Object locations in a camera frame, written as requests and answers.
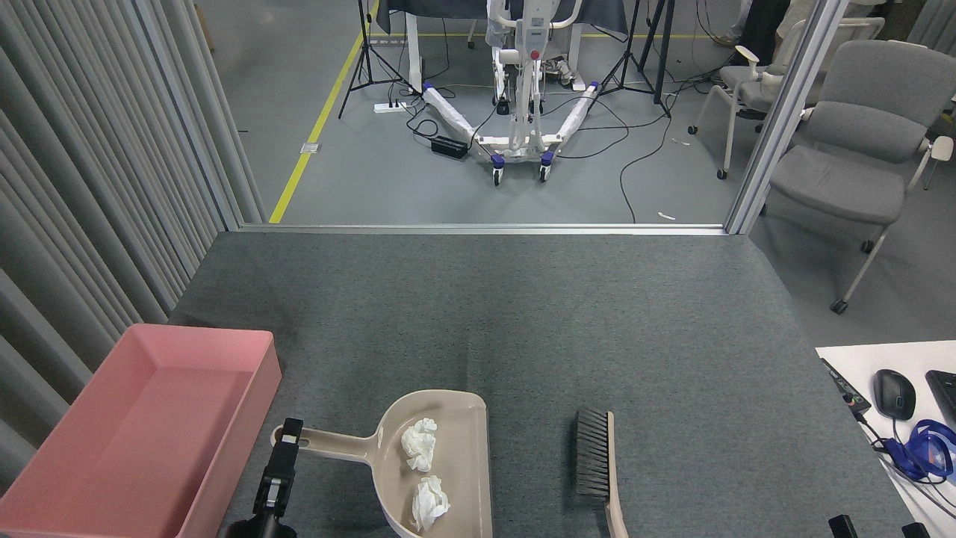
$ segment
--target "white table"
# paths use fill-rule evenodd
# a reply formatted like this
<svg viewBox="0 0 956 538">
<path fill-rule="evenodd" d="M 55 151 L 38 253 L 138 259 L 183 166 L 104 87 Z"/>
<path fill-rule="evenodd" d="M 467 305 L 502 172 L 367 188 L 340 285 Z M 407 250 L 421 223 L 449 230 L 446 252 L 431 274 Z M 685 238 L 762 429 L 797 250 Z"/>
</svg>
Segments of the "white table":
<svg viewBox="0 0 956 538">
<path fill-rule="evenodd" d="M 877 370 L 896 370 L 909 379 L 916 389 L 916 412 L 913 414 L 913 418 L 905 422 L 897 422 L 897 431 L 900 433 L 901 440 L 908 440 L 913 426 L 923 418 L 938 420 L 946 423 L 950 428 L 956 426 L 947 423 L 944 419 L 925 377 L 928 370 L 956 372 L 956 341 L 818 347 L 816 351 L 870 403 L 874 401 L 873 374 Z M 867 411 L 864 417 L 881 436 L 893 436 L 892 420 L 880 415 L 876 406 Z M 868 430 L 864 431 L 866 431 L 867 439 L 871 438 L 872 434 Z M 873 457 L 889 461 L 889 456 L 879 455 L 876 452 L 874 452 Z M 956 519 L 953 519 L 930 502 L 919 490 L 939 500 L 953 513 L 956 513 L 956 508 L 949 506 L 940 499 L 932 486 L 910 482 L 893 472 L 890 466 L 887 466 L 886 471 L 906 503 L 906 507 L 913 514 L 913 518 L 926 525 L 930 536 L 934 538 L 956 536 Z M 956 485 L 946 482 L 937 487 L 950 501 L 956 504 Z"/>
</svg>

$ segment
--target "white tissue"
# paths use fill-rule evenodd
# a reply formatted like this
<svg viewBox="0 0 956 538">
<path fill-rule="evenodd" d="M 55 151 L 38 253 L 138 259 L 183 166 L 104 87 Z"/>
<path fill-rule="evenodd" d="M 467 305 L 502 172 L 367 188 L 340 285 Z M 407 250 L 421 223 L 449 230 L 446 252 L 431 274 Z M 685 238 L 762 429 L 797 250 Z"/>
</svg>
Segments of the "white tissue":
<svg viewBox="0 0 956 538">
<path fill-rule="evenodd" d="M 415 530 L 425 532 L 431 528 L 435 520 L 440 518 L 451 504 L 448 496 L 442 491 L 442 480 L 436 476 L 425 477 L 418 484 L 415 498 L 412 499 L 412 523 Z"/>
<path fill-rule="evenodd" d="M 423 473 L 431 470 L 431 459 L 435 456 L 433 432 L 437 430 L 438 425 L 431 418 L 423 418 L 405 430 L 402 434 L 402 448 L 409 456 L 409 467 Z"/>
</svg>

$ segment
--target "white patient lift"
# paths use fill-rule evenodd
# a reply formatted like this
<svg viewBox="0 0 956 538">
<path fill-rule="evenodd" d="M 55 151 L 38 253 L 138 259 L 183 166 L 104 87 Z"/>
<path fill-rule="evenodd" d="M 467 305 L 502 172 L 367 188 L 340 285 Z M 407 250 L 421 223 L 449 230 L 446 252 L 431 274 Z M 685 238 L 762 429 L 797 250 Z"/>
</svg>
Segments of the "white patient lift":
<svg viewBox="0 0 956 538">
<path fill-rule="evenodd" d="M 494 185 L 501 184 L 505 163 L 538 161 L 538 179 L 547 181 L 554 160 L 554 153 L 575 134 L 590 109 L 591 101 L 598 96 L 598 83 L 592 82 L 577 99 L 567 119 L 555 134 L 541 130 L 541 88 L 544 71 L 541 61 L 545 58 L 551 30 L 574 24 L 583 0 L 576 0 L 574 11 L 567 20 L 552 22 L 560 0 L 525 0 L 521 18 L 505 17 L 505 0 L 488 1 L 489 24 L 513 29 L 514 48 L 492 47 L 491 59 L 494 69 L 496 102 L 507 102 L 508 85 L 505 65 L 517 66 L 515 100 L 511 104 L 511 133 L 509 136 L 479 136 L 477 129 L 455 109 L 431 84 L 423 87 L 424 100 L 435 107 L 442 118 L 456 131 L 464 135 L 476 154 L 491 162 Z"/>
</svg>

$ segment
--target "gray chair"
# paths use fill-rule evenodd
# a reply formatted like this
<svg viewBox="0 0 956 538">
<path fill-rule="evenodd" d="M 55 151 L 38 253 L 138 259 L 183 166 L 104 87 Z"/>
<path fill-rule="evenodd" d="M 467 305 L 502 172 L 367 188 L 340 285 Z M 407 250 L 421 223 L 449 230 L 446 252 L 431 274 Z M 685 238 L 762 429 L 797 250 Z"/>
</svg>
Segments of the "gray chair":
<svg viewBox="0 0 956 538">
<path fill-rule="evenodd" d="M 906 41 L 956 56 L 956 1 L 928 0 Z"/>
<path fill-rule="evenodd" d="M 830 309 L 846 310 L 863 274 L 900 217 L 930 157 L 948 161 L 952 139 L 934 143 L 926 130 L 956 93 L 956 58 L 896 41 L 850 41 L 836 52 L 816 107 L 804 111 L 813 146 L 793 146 L 780 159 L 773 188 L 824 213 L 876 225 L 860 250 L 869 256 L 846 293 Z M 820 149 L 837 146 L 877 161 L 904 163 L 920 155 L 913 176 Z"/>
<path fill-rule="evenodd" d="M 790 69 L 790 62 L 793 60 L 796 46 L 803 36 L 803 27 L 806 22 L 801 20 L 793 25 L 783 42 L 780 43 L 780 48 L 776 52 L 773 63 L 766 68 L 757 67 L 757 62 L 760 59 L 746 47 L 738 45 L 736 47 L 737 52 L 747 59 L 749 65 L 729 65 L 721 68 L 720 77 L 723 86 L 717 84 L 711 86 L 706 99 L 704 99 L 704 106 L 701 107 L 701 111 L 697 115 L 697 121 L 687 128 L 687 133 L 697 134 L 697 128 L 701 124 L 707 106 L 714 95 L 720 96 L 730 105 L 727 143 L 724 146 L 724 165 L 717 169 L 719 179 L 727 179 L 728 169 L 730 168 L 730 152 L 733 148 L 733 128 L 737 117 L 762 120 L 766 113 L 770 111 L 780 94 L 783 76 Z M 807 97 L 807 104 L 816 102 L 820 86 L 826 78 L 827 71 L 830 69 L 830 62 L 837 48 L 847 41 L 873 39 L 882 30 L 883 23 L 883 19 L 879 17 L 843 18 L 840 20 L 839 27 L 836 29 L 834 38 L 827 50 L 827 55 L 823 58 L 820 69 L 816 73 L 816 81 L 811 88 L 810 95 Z M 760 125 L 757 125 L 756 130 L 760 132 Z"/>
</svg>

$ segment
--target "caster wheel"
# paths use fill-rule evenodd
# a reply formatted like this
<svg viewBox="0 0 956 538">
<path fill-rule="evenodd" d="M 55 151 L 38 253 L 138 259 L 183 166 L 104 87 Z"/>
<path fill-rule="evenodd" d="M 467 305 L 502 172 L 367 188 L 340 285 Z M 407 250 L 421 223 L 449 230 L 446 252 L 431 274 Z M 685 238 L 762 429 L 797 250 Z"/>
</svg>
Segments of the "caster wheel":
<svg viewBox="0 0 956 538">
<path fill-rule="evenodd" d="M 846 312 L 846 305 L 846 301 L 843 299 L 837 299 L 833 304 L 830 305 L 830 310 L 832 310 L 835 314 L 842 314 L 843 312 Z"/>
</svg>

